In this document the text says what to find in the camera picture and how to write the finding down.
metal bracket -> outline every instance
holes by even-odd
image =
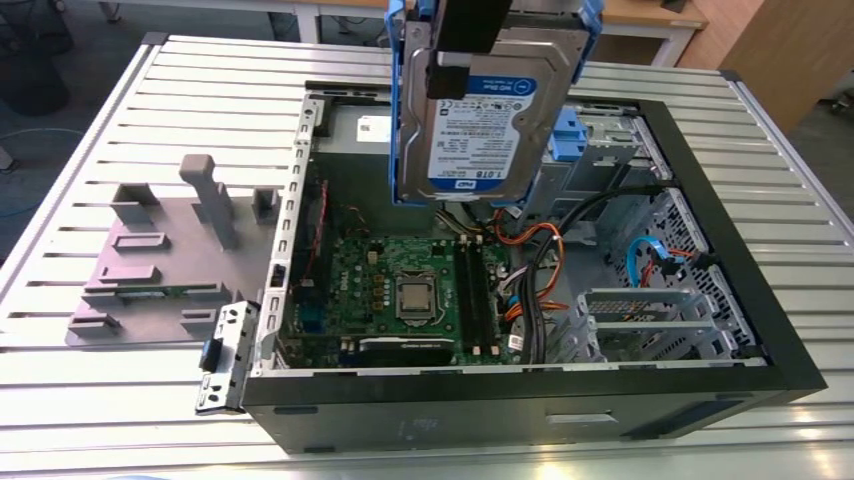
[[[198,367],[204,370],[196,415],[244,413],[242,384],[250,364],[258,306],[244,301],[220,308],[213,337],[204,343]]]

gray plastic part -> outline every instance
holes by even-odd
[[[237,232],[230,224],[230,199],[225,186],[213,181],[213,167],[209,155],[184,155],[178,175],[196,189],[206,223],[213,227],[222,248],[229,250],[237,247]]]
[[[106,314],[74,316],[68,325],[68,330],[86,339],[114,338],[120,329],[118,322]]]
[[[104,267],[97,279],[102,283],[148,283],[160,278],[160,270],[153,265],[134,267]]]
[[[169,248],[169,239],[165,233],[125,233],[112,239],[112,248],[117,252],[133,252],[141,250],[165,250]]]
[[[274,188],[256,188],[252,190],[252,213],[258,225],[272,225],[278,219],[281,196]]]
[[[109,206],[125,225],[150,224],[145,207],[157,205],[148,184],[122,184],[116,189]]]
[[[144,207],[150,224],[113,223],[74,316],[109,315],[121,328],[100,337],[78,336],[69,329],[69,345],[198,341],[210,332],[201,326],[185,328],[182,312],[217,310],[244,296],[254,299],[262,291],[274,225],[256,223],[252,197],[233,198],[240,245],[222,250],[213,226],[196,220],[193,203],[194,198],[161,198]],[[114,248],[125,242],[133,246]],[[156,282],[117,285],[98,280],[105,268],[142,266],[157,268]]]
[[[180,324],[186,333],[193,336],[209,336],[216,326],[216,313],[214,309],[182,310]]]

sticker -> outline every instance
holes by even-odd
[[[512,120],[535,92],[532,78],[475,75],[461,100],[435,102],[427,176],[439,188],[484,190],[507,178],[520,138]]]
[[[505,207],[504,211],[509,214],[512,218],[519,218],[521,216],[521,209],[519,207]]]
[[[509,335],[507,338],[507,348],[511,350],[521,351],[524,346],[524,339],[519,335]]]
[[[364,115],[356,121],[356,142],[388,143],[390,117]]]

hard drive label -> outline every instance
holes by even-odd
[[[436,101],[427,171],[436,187],[488,190],[500,184],[519,145],[512,121],[535,92],[532,78],[475,75],[461,100]]]

side panel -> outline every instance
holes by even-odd
[[[623,395],[246,411],[288,453],[309,453],[675,437],[759,400],[748,395]]]

